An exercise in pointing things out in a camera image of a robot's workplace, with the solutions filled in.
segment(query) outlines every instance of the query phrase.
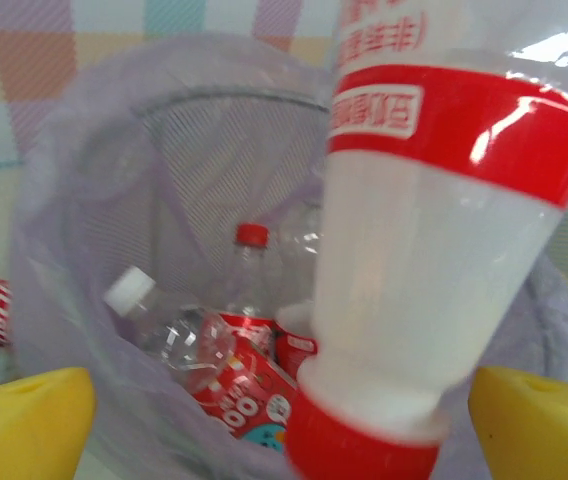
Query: pastel striped fabric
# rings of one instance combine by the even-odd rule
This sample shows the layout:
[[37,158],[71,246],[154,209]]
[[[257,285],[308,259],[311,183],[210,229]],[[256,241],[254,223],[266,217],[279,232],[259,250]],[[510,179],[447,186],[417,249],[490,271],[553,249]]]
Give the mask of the pastel striped fabric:
[[[0,169],[19,165],[78,70],[178,32],[251,35],[325,63],[339,0],[0,0]],[[568,215],[550,253],[568,281]]]

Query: plastic bag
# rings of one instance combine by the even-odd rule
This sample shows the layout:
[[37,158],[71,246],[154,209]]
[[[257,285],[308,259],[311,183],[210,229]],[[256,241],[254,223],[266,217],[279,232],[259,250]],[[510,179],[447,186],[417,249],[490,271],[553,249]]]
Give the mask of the plastic bag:
[[[12,230],[18,361],[29,375],[90,369],[96,448],[122,478],[295,478],[282,455],[208,419],[101,297],[131,264],[185,303],[205,297],[239,220],[275,226],[316,194],[328,122],[317,99],[330,89],[327,72],[253,40],[185,36],[85,71],[47,118]],[[277,245],[269,261],[276,277]],[[565,292],[543,260],[490,361],[568,380],[568,317],[556,311],[568,310]],[[436,479],[484,478],[469,476],[485,466],[467,390],[451,394],[459,434]]]

